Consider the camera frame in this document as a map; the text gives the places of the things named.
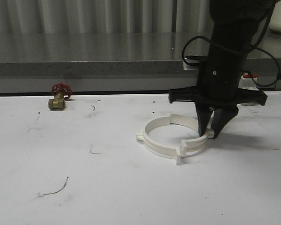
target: black wire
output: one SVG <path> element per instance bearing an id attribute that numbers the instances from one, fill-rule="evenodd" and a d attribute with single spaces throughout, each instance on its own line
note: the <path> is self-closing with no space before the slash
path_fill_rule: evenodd
<path id="1" fill-rule="evenodd" d="M 66 179 L 66 182 L 65 182 L 64 186 L 60 190 L 58 190 L 56 192 L 53 192 L 53 193 L 46 193 L 46 194 L 43 194 L 43 195 L 52 195 L 52 194 L 56 194 L 56 193 L 62 191 L 65 188 L 65 186 L 67 185 L 67 179 Z"/>
<path id="2" fill-rule="evenodd" d="M 216 43 L 216 42 L 210 40 L 209 38 L 207 38 L 207 37 L 205 37 L 205 36 L 203 36 L 203 35 L 198 35 L 198 36 L 195 36 L 195 37 L 191 38 L 191 39 L 184 45 L 184 47 L 183 47 L 183 49 L 182 49 L 182 60 L 183 60 L 183 62 L 184 62 L 186 65 L 191 66 L 191 64 L 188 63 L 188 62 L 185 60 L 184 53 L 185 53 L 185 50 L 186 50 L 186 48 L 188 47 L 188 45 L 189 45 L 191 42 L 193 42 L 194 40 L 196 40 L 196 39 L 203 39 L 203 40 L 207 41 L 208 43 L 210 43 L 210 44 L 212 44 L 212 45 L 214 45 L 214 46 L 216 46 L 216 47 L 219 47 L 219 48 L 221 48 L 221 49 L 223 49 L 223 50 L 225 50 L 225 51 L 227 51 L 227 52 L 229 52 L 229 53 L 232 53 L 232 54 L 246 54 L 246 53 L 252 52 L 252 51 L 253 51 L 255 48 L 257 48 L 257 46 L 260 44 L 261 40 L 263 39 L 263 37 L 264 37 L 264 35 L 265 35 L 265 33 L 266 33 L 266 30 L 267 30 L 268 25 L 269 25 L 269 23 L 270 23 L 270 21 L 271 21 L 271 18 L 272 18 L 272 14 L 273 14 L 274 8 L 275 8 L 275 1 L 273 1 L 273 5 L 272 5 L 271 8 L 269 9 L 269 14 L 268 14 L 268 16 L 267 16 L 267 18 L 266 18 L 265 25 L 263 26 L 262 32 L 261 32 L 261 34 L 260 34 L 258 40 L 255 42 L 255 44 L 250 45 L 250 47 L 249 47 L 247 50 L 241 51 L 241 52 L 240 52 L 240 51 L 234 51 L 234 50 L 231 50 L 231 49 L 229 49 L 229 48 L 226 48 L 225 46 L 219 45 L 218 43 Z"/>
<path id="3" fill-rule="evenodd" d="M 188 47 L 188 45 L 189 45 L 191 42 L 193 42 L 194 40 L 196 40 L 196 39 L 203 39 L 203 40 L 207 41 L 208 43 L 210 43 L 211 45 L 214 45 L 214 46 L 216 46 L 216 47 L 219 47 L 219 48 L 221 48 L 221 49 L 223 49 L 223 50 L 225 50 L 225 51 L 227 51 L 227 52 L 229 52 L 229 53 L 232 53 L 232 54 L 246 54 L 246 53 L 250 53 L 250 52 L 252 52 L 253 50 L 256 49 L 256 50 L 258 50 L 258 51 L 261 51 L 261 52 L 267 54 L 268 56 L 270 56 L 270 57 L 274 60 L 274 62 L 275 62 L 276 65 L 277 65 L 277 68 L 278 68 L 278 74 L 277 74 L 276 80 L 275 80 L 274 82 L 272 82 L 272 83 L 270 83 L 270 84 L 264 84 L 264 85 L 263 85 L 263 84 L 259 84 L 259 83 L 257 83 L 256 81 L 254 81 L 254 78 L 253 78 L 252 74 L 250 73 L 250 71 L 247 71 L 248 74 L 249 74 L 249 76 L 250 76 L 250 78 L 253 80 L 253 82 L 254 82 L 256 85 L 258 85 L 258 86 L 260 86 L 260 87 L 263 87 L 263 88 L 272 86 L 273 84 L 276 84 L 277 81 L 279 80 L 279 77 L 280 77 L 280 70 L 281 70 L 281 69 L 280 69 L 280 65 L 279 65 L 277 59 L 276 59 L 272 54 L 270 54 L 269 52 L 267 52 L 266 50 L 257 47 L 257 46 L 260 44 L 261 40 L 263 39 L 263 37 L 264 37 L 264 35 L 265 35 L 265 33 L 266 33 L 266 30 L 267 30 L 267 28 L 268 28 L 268 25 L 269 25 L 269 23 L 270 23 L 270 20 L 271 20 L 273 11 L 274 11 L 274 7 L 275 7 L 275 1 L 273 2 L 272 7 L 270 8 L 269 15 L 267 16 L 265 25 L 263 26 L 262 32 L 261 32 L 261 34 L 260 34 L 258 40 L 255 42 L 255 44 L 250 45 L 250 47 L 248 48 L 248 50 L 241 51 L 241 52 L 240 52 L 240 51 L 234 51 L 234 50 L 231 50 L 231 49 L 229 49 L 229 48 L 226 48 L 225 46 L 219 45 L 218 43 L 216 43 L 216 42 L 210 40 L 209 38 L 207 38 L 207 37 L 205 37 L 205 36 L 198 35 L 198 36 L 195 36 L 195 37 L 191 38 L 191 39 L 184 45 L 184 47 L 183 47 L 183 49 L 182 49 L 182 52 L 181 52 L 182 61 L 183 61 L 186 65 L 189 65 L 189 66 L 192 65 L 191 63 L 189 63 L 189 62 L 187 62 L 187 61 L 185 60 L 185 50 L 186 50 L 186 48 Z"/>
<path id="4" fill-rule="evenodd" d="M 277 68 L 278 68 L 277 77 L 276 77 L 276 79 L 275 79 L 273 82 L 271 82 L 271 83 L 269 83 L 269 84 L 260 84 L 260 83 L 257 83 L 256 81 L 254 81 L 254 77 L 252 76 L 252 74 L 251 74 L 250 71 L 247 71 L 247 73 L 249 74 L 249 76 L 250 76 L 250 78 L 253 80 L 253 82 L 254 82 L 256 85 L 258 85 L 259 87 L 262 87 L 262 88 L 270 87 L 270 86 L 276 84 L 276 83 L 278 82 L 279 78 L 280 78 L 280 72 L 281 72 L 280 65 L 279 65 L 279 63 L 278 63 L 278 60 L 277 60 L 271 53 L 267 52 L 266 50 L 264 50 L 264 49 L 262 49 L 262 48 L 255 47 L 255 49 L 258 50 L 258 51 L 261 51 L 261 52 L 263 52 L 263 53 L 265 53 L 265 54 L 267 54 L 269 57 L 271 57 L 271 58 L 274 60 L 276 66 L 277 66 Z"/>

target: corrugated metal wall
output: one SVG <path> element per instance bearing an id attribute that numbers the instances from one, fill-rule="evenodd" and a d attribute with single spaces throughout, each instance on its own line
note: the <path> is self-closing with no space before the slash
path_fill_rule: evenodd
<path id="1" fill-rule="evenodd" d="M 209 0 L 0 0 L 0 34 L 201 32 Z"/>

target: red valve handle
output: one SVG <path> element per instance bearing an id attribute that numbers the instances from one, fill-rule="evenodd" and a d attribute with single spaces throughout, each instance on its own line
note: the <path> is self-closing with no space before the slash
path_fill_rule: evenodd
<path id="1" fill-rule="evenodd" d="M 67 95 L 65 99 L 69 99 L 73 93 L 72 89 L 70 88 L 70 85 L 64 84 L 64 83 L 57 83 L 53 85 L 51 89 L 51 93 L 55 96 L 58 93 L 63 93 L 64 95 Z"/>

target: gate valve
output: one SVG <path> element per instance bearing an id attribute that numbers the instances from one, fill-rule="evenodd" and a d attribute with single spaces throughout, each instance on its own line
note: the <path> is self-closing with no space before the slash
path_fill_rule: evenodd
<path id="1" fill-rule="evenodd" d="M 54 95 L 54 99 L 49 99 L 49 109 L 63 110 L 66 107 L 65 99 L 69 99 L 73 92 L 68 84 L 57 83 L 53 85 L 51 93 Z"/>

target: white plastic ring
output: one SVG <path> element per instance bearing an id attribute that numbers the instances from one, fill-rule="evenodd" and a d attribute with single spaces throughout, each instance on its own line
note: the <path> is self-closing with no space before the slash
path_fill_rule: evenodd
<path id="1" fill-rule="evenodd" d="M 198 121 L 196 119 L 182 115 L 169 114 L 168 116 L 159 117 L 148 122 L 147 125 L 136 134 L 136 139 L 142 141 L 145 147 L 156 155 L 175 159 L 177 165 L 181 164 L 182 157 L 189 157 L 203 151 L 208 138 L 214 136 L 213 130 L 207 129 L 206 133 L 201 137 L 181 140 L 180 146 L 161 144 L 148 136 L 151 130 L 170 124 L 178 124 L 198 131 Z"/>

